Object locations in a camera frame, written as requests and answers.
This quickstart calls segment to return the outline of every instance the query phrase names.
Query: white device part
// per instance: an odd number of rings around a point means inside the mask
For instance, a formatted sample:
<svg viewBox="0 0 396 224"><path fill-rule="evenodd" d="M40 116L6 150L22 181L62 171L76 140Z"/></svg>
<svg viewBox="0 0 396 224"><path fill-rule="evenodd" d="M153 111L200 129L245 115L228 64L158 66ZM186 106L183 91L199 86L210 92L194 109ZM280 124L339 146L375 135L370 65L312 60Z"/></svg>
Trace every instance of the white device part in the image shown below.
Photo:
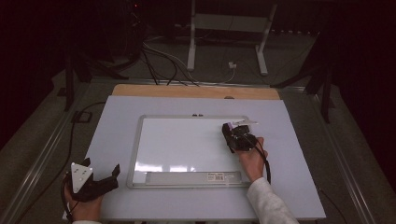
<svg viewBox="0 0 396 224"><path fill-rule="evenodd" d="M88 178L93 173L93 169L90 167L78 165L72 162L72 181L73 181L73 192L78 193L79 190L87 182Z"/></svg>
<svg viewBox="0 0 396 224"><path fill-rule="evenodd" d="M258 124L259 122L254 121L254 120L250 120L250 119L244 119L241 121L236 121L233 122L233 125L249 125L249 124Z"/></svg>

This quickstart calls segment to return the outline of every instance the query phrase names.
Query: metal stand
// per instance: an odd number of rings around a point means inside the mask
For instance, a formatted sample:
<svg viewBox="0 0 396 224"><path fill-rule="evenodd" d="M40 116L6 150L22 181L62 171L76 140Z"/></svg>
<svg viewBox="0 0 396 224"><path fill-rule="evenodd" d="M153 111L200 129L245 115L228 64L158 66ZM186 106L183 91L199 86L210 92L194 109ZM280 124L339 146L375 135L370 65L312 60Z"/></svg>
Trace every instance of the metal stand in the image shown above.
<svg viewBox="0 0 396 224"><path fill-rule="evenodd" d="M257 61L262 75L268 75L267 66L262 54L271 30L273 18L275 16L277 4L273 4L271 12L267 18L261 17L241 17L226 15L199 14L195 12L195 0L191 1L191 36L189 58L187 60L187 69L194 70L195 66L195 29L211 29L225 31L243 31L262 33L262 42L256 46Z"/></svg>

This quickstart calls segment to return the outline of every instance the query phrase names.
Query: small white object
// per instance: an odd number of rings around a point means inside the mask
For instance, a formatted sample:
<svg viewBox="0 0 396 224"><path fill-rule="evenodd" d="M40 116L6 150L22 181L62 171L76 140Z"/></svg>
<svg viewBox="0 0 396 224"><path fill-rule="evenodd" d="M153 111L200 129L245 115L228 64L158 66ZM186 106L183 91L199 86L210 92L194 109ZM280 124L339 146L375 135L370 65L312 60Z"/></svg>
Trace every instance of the small white object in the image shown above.
<svg viewBox="0 0 396 224"><path fill-rule="evenodd" d="M73 192L78 193L79 190L84 186L85 182L87 182L88 178L93 173L93 169L90 167L82 166L75 164L74 162L71 165L72 171L72 181L73 181Z"/></svg>
<svg viewBox="0 0 396 224"><path fill-rule="evenodd" d="M228 65L230 66L230 69L236 68L236 63L229 62Z"/></svg>

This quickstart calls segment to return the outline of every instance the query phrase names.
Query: black cable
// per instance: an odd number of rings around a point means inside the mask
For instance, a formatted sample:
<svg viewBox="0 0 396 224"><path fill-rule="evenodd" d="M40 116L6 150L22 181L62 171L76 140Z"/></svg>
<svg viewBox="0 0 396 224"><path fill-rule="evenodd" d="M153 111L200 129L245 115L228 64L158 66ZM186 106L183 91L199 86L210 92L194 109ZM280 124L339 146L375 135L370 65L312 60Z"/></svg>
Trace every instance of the black cable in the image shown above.
<svg viewBox="0 0 396 224"><path fill-rule="evenodd" d="M266 173L267 173L267 180L268 180L268 183L271 184L271 168L270 168L270 163L268 162L268 160L267 160L267 158L265 157L264 153L263 153L255 144L253 144L250 140L248 140L248 138L247 138L244 134L242 134L242 136L245 138L245 140L247 140L247 141L259 152L259 154L260 154L260 156L262 157L262 160L264 161L264 164L265 164L265 171L266 171ZM259 143L259 145L260 145L260 147L262 148L262 150L264 150L264 148L262 147L262 144L261 144L259 141L257 141L257 142Z"/></svg>
<svg viewBox="0 0 396 224"><path fill-rule="evenodd" d="M151 73L152 79L154 79L155 85L159 85L158 82L157 82L157 78L155 77L155 75L154 75L154 73L152 71L152 66L149 66L149 64L151 64L151 63L149 62L149 58L148 58L146 52L142 50L142 53L145 56L145 59L146 59L146 62L147 62L147 66L148 66L148 70Z"/></svg>
<svg viewBox="0 0 396 224"><path fill-rule="evenodd" d="M149 67L151 68L152 72L153 72L156 76L162 77L162 78L164 78L164 79L167 79L167 80L168 80L167 85L169 85L169 81L175 80L175 81L179 82L180 84L182 84L182 85L184 85L184 86L188 86L186 83L184 83L184 82L182 82L182 81L180 81L180 80L178 80L178 79L176 79L176 78L170 79L169 77L165 77L165 76L161 75L160 73L158 73L158 72L154 69L154 67L152 66L152 64L151 64L150 62L146 62L146 61L144 61L143 59L140 59L140 61L142 61L143 63L145 63L147 66L149 66Z"/></svg>
<svg viewBox="0 0 396 224"><path fill-rule="evenodd" d="M155 52L155 51L153 51L153 50L152 50L152 51L147 51L146 53L152 54L152 55L156 55L156 56L165 57L164 55L162 55L162 54L160 54L160 53L158 53L158 52ZM158 76L160 76L160 77L163 77L163 78L165 78L165 79L168 79L168 82L166 83L167 86L169 86L169 84L170 84L173 80L176 80L176 81L178 81L180 84L183 84L183 85L187 86L187 84L185 84L185 83L183 83L182 81L176 79L176 76L177 76L177 63L176 63L175 61L171 60L169 57L165 57L165 58L168 59L169 62L174 66L174 68L175 68L174 74L173 74L172 77L170 77L170 78L164 77L164 76L160 75L158 72L156 72L156 74L157 74Z"/></svg>
<svg viewBox="0 0 396 224"><path fill-rule="evenodd" d="M329 197L329 195L327 195L327 193L324 192L324 190L321 189L315 182L314 182L314 184L317 187L318 191L320 191L329 200L329 202L334 206L334 208L338 211L338 213L343 218L344 222L347 224L347 219L344 217L344 214L341 212L341 210L338 208L338 206L335 204L335 202L333 202L332 199Z"/></svg>
<svg viewBox="0 0 396 224"><path fill-rule="evenodd" d="M81 111L79 111L76 114L75 117L73 117L72 129L71 129L70 139L69 139L69 148L68 148L68 152L67 152L67 158L66 158L64 164L62 165L62 168L55 175L55 177L52 178L52 180L48 183L48 185L38 194L38 196L25 208L25 210L22 212L20 218L18 218L18 220L15 222L16 224L21 222L23 217L26 216L27 212L33 207L33 205L35 205L35 203L44 195L44 193L50 188L50 186L53 184L53 182L55 182L55 180L59 177L59 175L61 175L61 173L64 171L64 167L66 167L68 161L70 160L70 156L71 156L71 153L72 153L73 132L74 132L75 125L76 125L76 119L79 118L82 115L82 113L84 113L85 110L90 108L91 106L101 105L101 104L105 104L105 103L106 102L98 102L98 103L95 103L95 104L92 104L92 105L88 105L88 106L84 107Z"/></svg>
<svg viewBox="0 0 396 224"><path fill-rule="evenodd" d="M179 65L177 62L175 62L173 59L171 59L170 57L168 57L166 54L164 54L164 53L162 53L162 52L159 52L159 51L157 51L157 50L155 50L155 49L150 49L150 48L145 48L145 47L143 47L143 49L144 49L144 50L151 51L151 52L153 52L153 54L156 54L157 56L164 57L164 58L166 58L167 60L173 62L173 63L177 66L177 68L180 70L180 72L183 74L183 76L184 76L189 82L191 82L191 83L192 83L193 85L195 85L195 86L199 86L198 84L196 84L196 83L194 82L194 80L192 80L190 77L188 77L188 76L186 75L186 73L184 73L183 68L181 68L180 65Z"/></svg>

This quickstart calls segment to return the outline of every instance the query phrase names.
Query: person's right hand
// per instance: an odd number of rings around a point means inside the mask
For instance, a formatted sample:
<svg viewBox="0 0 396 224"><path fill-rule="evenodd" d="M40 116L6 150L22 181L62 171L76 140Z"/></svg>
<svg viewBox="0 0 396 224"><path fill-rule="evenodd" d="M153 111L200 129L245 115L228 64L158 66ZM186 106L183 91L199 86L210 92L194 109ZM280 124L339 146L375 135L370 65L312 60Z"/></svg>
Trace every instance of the person's right hand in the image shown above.
<svg viewBox="0 0 396 224"><path fill-rule="evenodd" d="M98 221L100 219L102 200L104 195L97 199L83 203L73 200L67 186L64 187L64 197L69 202L69 208L74 221Z"/></svg>
<svg viewBox="0 0 396 224"><path fill-rule="evenodd" d="M264 153L265 157L267 157L268 152L262 148L264 144L264 138L258 137L257 140L258 143L256 144L256 147ZM245 173L251 183L253 183L258 178L263 177L262 171L264 170L264 161L262 160L262 157L256 148L253 148L250 151L236 150L235 152L238 154L239 162L244 168Z"/></svg>

